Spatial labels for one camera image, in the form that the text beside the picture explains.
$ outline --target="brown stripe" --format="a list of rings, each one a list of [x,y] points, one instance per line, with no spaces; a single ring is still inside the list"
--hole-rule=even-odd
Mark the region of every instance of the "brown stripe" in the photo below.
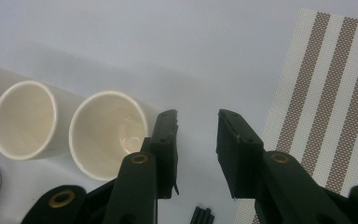
[[[322,97],[318,104],[301,162],[301,165],[310,175],[313,175],[316,162],[319,158],[324,135],[333,111],[334,102],[336,101],[339,83],[341,82],[345,64],[351,51],[351,43],[356,32],[357,22],[358,20],[345,18],[339,32],[333,59],[324,83]]]
[[[316,15],[315,22],[313,23],[312,31],[310,33],[310,40],[298,73],[292,99],[290,101],[286,117],[284,118],[281,134],[276,148],[277,150],[288,153],[290,151],[290,147],[292,146],[293,138],[296,133],[296,127],[304,107],[307,92],[310,87],[310,80],[312,78],[313,71],[315,70],[319,52],[321,51],[329,19],[329,14],[318,12]]]
[[[333,166],[327,179],[326,187],[340,193],[347,173],[351,153],[358,134],[358,78],[350,102],[350,108],[345,118],[344,127],[339,137]]]

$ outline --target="white table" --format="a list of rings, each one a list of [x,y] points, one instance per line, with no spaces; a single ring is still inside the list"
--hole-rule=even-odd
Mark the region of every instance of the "white table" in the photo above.
[[[214,223],[238,207],[215,154],[217,113],[242,114],[261,135],[301,8],[358,18],[352,1],[0,1],[0,67],[82,96],[124,91],[177,109],[179,196],[158,201],[158,223]],[[11,161],[0,154],[0,224],[20,223],[60,185],[87,191],[69,154]]]

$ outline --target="brass grommet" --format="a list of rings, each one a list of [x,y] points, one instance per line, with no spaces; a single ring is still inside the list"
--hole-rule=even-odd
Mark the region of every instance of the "brass grommet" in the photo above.
[[[283,154],[275,153],[271,155],[271,158],[273,161],[276,161],[278,163],[287,163],[289,162],[289,158]]]
[[[146,155],[136,155],[131,158],[131,162],[135,164],[142,164],[147,162],[149,159]]]
[[[71,203],[75,198],[75,193],[71,190],[63,190],[56,193],[48,201],[48,205],[52,208],[61,208]]]

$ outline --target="striped mat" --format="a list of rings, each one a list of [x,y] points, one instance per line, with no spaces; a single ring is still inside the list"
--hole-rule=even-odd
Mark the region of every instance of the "striped mat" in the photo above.
[[[320,186],[358,185],[358,20],[301,10],[263,141]],[[240,200],[234,223],[258,223],[254,203]]]

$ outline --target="cup rim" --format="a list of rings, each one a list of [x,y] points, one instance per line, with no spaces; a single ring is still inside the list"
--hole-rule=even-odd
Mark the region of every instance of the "cup rim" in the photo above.
[[[71,151],[71,155],[72,158],[75,161],[76,166],[85,174],[88,175],[91,178],[97,179],[97,180],[101,180],[101,181],[109,181],[112,180],[114,178],[117,178],[116,175],[112,175],[109,177],[102,177],[102,176],[97,176],[94,173],[89,172],[84,166],[83,164],[79,161],[79,159],[77,158],[76,155],[76,151],[74,150],[74,126],[78,120],[79,114],[80,112],[84,109],[84,107],[91,101],[93,101],[96,98],[99,98],[101,96],[105,96],[105,95],[112,95],[112,96],[119,96],[124,98],[125,100],[127,100],[128,102],[130,102],[135,108],[136,110],[139,112],[139,114],[141,115],[142,118],[142,123],[144,124],[144,132],[145,132],[145,136],[149,135],[149,131],[148,131],[148,123],[147,123],[147,118],[145,115],[145,111],[144,109],[140,106],[140,104],[131,96],[129,96],[127,93],[124,93],[122,91],[100,91],[97,93],[92,94],[90,97],[88,97],[85,101],[82,102],[82,104],[80,104],[80,106],[77,108],[75,114],[72,116],[72,120],[71,120],[71,124],[69,126],[69,149]]]
[[[56,132],[56,129],[57,129],[57,120],[58,120],[57,101],[54,97],[54,94],[51,92],[51,90],[45,84],[43,84],[41,82],[26,80],[26,81],[22,81],[22,82],[12,85],[0,96],[0,108],[1,108],[2,104],[4,103],[4,101],[6,100],[7,96],[10,95],[12,91],[14,91],[18,88],[22,88],[24,86],[36,86],[36,87],[42,89],[48,95],[48,98],[50,99],[51,105],[53,107],[52,108],[53,109],[53,121],[52,121],[52,126],[50,129],[50,132],[48,133],[48,136],[47,136],[45,142],[35,152],[30,153],[29,155],[23,155],[23,156],[13,155],[13,154],[9,153],[7,151],[7,149],[4,148],[0,144],[0,152],[4,156],[6,156],[12,160],[15,160],[15,161],[29,160],[29,159],[32,159],[32,158],[36,157],[37,155],[41,154],[46,149],[47,145],[51,142],[51,139],[53,138],[53,136]]]

